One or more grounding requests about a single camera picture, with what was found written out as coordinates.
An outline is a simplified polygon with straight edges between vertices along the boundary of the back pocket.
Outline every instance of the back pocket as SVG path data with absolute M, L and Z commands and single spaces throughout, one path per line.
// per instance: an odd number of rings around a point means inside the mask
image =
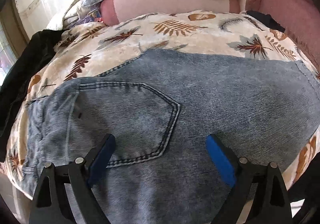
M 180 105 L 144 83 L 80 84 L 68 119 L 70 161 L 85 156 L 105 133 L 116 138 L 108 167 L 161 156 L 169 142 Z

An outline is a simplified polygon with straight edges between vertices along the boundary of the gray denim jeans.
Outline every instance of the gray denim jeans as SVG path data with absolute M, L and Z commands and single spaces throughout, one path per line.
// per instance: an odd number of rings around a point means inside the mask
M 301 61 L 147 50 L 29 105 L 21 186 L 32 195 L 44 162 L 67 164 L 112 133 L 116 151 L 92 189 L 112 224 L 208 223 L 230 188 L 209 158 L 206 136 L 284 171 L 320 124 L 319 95 Z

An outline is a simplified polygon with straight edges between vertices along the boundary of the metal pin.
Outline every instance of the metal pin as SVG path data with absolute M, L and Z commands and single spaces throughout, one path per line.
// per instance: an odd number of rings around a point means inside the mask
M 248 162 L 248 160 L 245 157 L 240 157 L 239 158 L 239 162 L 242 163 L 242 164 L 246 164 Z
M 45 162 L 45 163 L 44 163 L 44 167 L 45 167 L 45 168 L 49 168 L 51 165 L 52 165 L 51 162 Z
M 76 164 L 81 164 L 84 161 L 84 159 L 82 157 L 78 157 L 75 162 Z
M 277 168 L 277 167 L 278 167 L 278 165 L 277 165 L 275 162 L 271 162 L 271 163 L 270 163 L 270 166 L 271 166 L 272 168 Z

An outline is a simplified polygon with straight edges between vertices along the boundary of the beige blanket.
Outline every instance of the beige blanket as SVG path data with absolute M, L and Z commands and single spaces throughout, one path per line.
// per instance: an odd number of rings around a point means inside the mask
M 54 48 L 55 57 L 30 81 L 27 97 L 12 127 L 6 161 L 0 165 L 13 185 L 21 189 L 19 183 L 23 182 L 22 165 L 28 141 L 27 103 L 50 95 L 64 81 L 96 76 L 155 47 L 255 59 L 302 60 L 320 78 L 287 35 L 270 30 L 246 14 L 203 11 L 147 14 L 114 27 L 96 22 L 80 25 L 63 33 L 62 40 Z M 297 181 L 319 151 L 319 130 L 283 173 L 287 188 Z

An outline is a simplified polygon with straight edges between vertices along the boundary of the leaf-patterned blanket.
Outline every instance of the leaf-patterned blanket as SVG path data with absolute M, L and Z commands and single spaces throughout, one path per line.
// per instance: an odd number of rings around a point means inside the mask
M 110 70 L 148 48 L 261 60 L 302 60 L 315 78 L 320 79 L 311 62 L 286 34 L 271 30 L 246 14 L 154 13 L 113 27 L 87 23 L 64 32 L 55 46 L 56 56 L 31 79 L 26 100 L 12 127 L 6 161 L 0 165 L 0 170 L 6 172 L 16 187 L 24 181 L 22 165 L 27 153 L 27 111 L 31 100 L 50 95 L 70 79 L 96 76 Z M 299 179 L 319 151 L 319 130 L 284 171 L 287 188 Z

